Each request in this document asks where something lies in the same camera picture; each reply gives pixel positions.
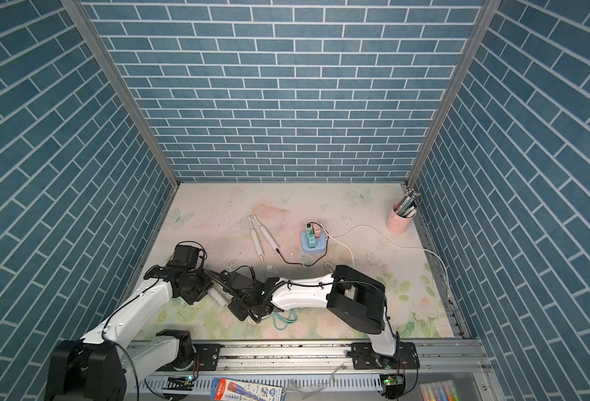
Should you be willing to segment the white electric toothbrush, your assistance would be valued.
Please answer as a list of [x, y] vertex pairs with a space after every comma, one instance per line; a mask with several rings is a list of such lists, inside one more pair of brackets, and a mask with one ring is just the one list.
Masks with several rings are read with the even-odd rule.
[[260, 260], [262, 262], [264, 262], [264, 256], [265, 256], [265, 254], [264, 254], [264, 251], [263, 251], [263, 248], [262, 248], [262, 245], [261, 245], [261, 241], [260, 241], [260, 239], [258, 237], [258, 233], [257, 233], [256, 228], [255, 228], [254, 223], [253, 223], [254, 217], [253, 217], [253, 215], [250, 215], [250, 216], [247, 217], [247, 219], [248, 219], [248, 222], [249, 222], [251, 239], [252, 239], [252, 242], [253, 242], [253, 246], [255, 248], [255, 251], [256, 251], [256, 255], [260, 258]]
[[279, 245], [277, 244], [275, 238], [271, 235], [271, 232], [269, 232], [268, 229], [259, 221], [256, 215], [253, 215], [252, 219], [257, 223], [260, 232], [271, 245], [271, 248], [277, 252], [279, 250]]
[[214, 289], [214, 287], [208, 290], [208, 294], [216, 301], [216, 303], [220, 307], [225, 308], [229, 305], [229, 301], [219, 291]]

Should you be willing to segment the teal small plug adapter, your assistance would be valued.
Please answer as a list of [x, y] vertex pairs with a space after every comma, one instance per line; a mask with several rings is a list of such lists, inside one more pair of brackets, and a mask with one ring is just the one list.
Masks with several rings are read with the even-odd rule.
[[316, 239], [316, 237], [315, 237], [315, 236], [310, 236], [310, 237], [309, 237], [309, 236], [307, 235], [307, 241], [308, 241], [308, 247], [309, 247], [309, 248], [315, 248], [315, 247], [318, 245], [318, 243], [317, 243], [317, 239]]

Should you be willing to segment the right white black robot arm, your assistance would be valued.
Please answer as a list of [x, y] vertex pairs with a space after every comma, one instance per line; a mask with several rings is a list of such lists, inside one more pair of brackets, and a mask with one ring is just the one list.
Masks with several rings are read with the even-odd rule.
[[288, 279], [270, 277], [261, 282], [237, 271], [222, 272], [219, 285], [231, 295], [228, 308], [241, 321], [254, 322], [274, 312], [326, 309], [353, 330], [368, 335], [355, 343], [348, 357], [357, 370], [419, 369], [416, 347], [401, 341], [388, 319], [386, 288], [381, 282], [346, 265], [322, 277]]

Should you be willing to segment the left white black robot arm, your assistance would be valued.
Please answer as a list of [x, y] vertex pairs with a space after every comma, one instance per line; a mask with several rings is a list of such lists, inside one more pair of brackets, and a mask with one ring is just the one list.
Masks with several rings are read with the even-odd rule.
[[52, 352], [44, 398], [47, 400], [122, 400], [140, 392], [141, 382], [166, 367], [195, 374], [199, 355], [191, 334], [178, 329], [158, 332], [144, 347], [129, 344], [158, 310], [173, 298], [189, 305], [212, 287], [202, 268], [154, 266], [134, 294], [81, 339], [61, 342]]

